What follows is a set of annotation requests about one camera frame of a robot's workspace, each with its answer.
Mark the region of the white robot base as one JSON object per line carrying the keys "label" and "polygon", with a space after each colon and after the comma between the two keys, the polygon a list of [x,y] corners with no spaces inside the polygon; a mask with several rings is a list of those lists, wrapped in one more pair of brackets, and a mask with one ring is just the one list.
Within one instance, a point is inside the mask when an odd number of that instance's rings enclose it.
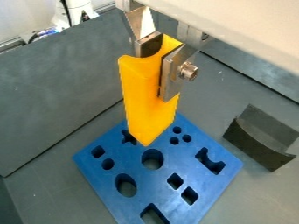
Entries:
{"label": "white robot base", "polygon": [[91,0],[55,0],[55,14],[51,23],[57,32],[98,16]]}

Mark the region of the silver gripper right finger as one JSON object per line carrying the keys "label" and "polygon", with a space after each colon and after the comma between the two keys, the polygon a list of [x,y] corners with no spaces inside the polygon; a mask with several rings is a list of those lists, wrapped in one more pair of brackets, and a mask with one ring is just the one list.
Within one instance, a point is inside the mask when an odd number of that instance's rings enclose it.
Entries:
{"label": "silver gripper right finger", "polygon": [[206,32],[184,22],[178,25],[178,39],[180,45],[175,47],[162,59],[159,97],[168,102],[182,91],[183,83],[194,81],[199,68],[194,65],[196,54],[212,40]]}

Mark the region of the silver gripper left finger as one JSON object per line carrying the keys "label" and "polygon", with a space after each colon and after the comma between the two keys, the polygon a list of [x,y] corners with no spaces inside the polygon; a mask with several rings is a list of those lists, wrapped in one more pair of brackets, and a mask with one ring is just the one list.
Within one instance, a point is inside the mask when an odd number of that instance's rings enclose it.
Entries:
{"label": "silver gripper left finger", "polygon": [[146,58],[155,55],[162,48],[164,35],[155,29],[150,7],[140,4],[136,0],[115,1],[116,7],[122,10],[135,56]]}

